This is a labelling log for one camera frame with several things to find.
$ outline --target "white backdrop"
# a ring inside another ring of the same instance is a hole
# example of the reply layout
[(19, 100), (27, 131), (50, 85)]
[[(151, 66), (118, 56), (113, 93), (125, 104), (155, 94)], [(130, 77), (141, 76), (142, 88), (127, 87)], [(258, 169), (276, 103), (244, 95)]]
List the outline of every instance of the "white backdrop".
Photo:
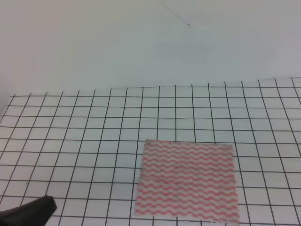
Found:
[(2, 0), (0, 95), (300, 75), (300, 9), (300, 0)]

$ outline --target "grid paper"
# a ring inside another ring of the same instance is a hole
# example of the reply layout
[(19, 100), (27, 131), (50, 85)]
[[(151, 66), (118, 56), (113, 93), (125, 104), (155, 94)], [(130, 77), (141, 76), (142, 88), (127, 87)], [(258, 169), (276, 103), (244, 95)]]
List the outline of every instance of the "grid paper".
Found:
[(47, 226), (214, 226), (134, 216), (145, 139), (233, 144), (241, 225), (299, 226), (301, 78), (14, 95), (0, 210), (45, 194)]

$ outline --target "white surface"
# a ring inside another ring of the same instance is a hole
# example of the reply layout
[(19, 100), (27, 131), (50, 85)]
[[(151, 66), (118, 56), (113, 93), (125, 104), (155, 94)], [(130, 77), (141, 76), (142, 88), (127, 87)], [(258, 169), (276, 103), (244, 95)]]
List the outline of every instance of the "white surface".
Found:
[(299, 76), (300, 9), (300, 0), (0, 1), (0, 90)]
[(130, 215), (151, 138), (233, 144), (240, 225), (300, 225), (301, 78), (277, 85), (14, 96), (0, 122), (0, 210), (49, 194), (47, 226), (218, 225)]

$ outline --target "fabric patch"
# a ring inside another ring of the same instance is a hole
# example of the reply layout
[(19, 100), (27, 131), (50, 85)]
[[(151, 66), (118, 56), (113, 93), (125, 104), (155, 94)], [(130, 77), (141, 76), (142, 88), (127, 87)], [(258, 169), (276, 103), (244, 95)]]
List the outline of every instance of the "fabric patch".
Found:
[(238, 223), (232, 145), (147, 140), (135, 214)]

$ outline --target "black object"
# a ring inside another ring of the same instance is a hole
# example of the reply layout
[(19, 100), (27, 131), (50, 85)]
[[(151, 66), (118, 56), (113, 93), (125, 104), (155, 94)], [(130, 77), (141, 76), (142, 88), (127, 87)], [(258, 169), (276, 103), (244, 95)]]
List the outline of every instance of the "black object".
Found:
[(56, 210), (52, 196), (43, 196), (23, 206), (0, 211), (0, 226), (44, 226)]

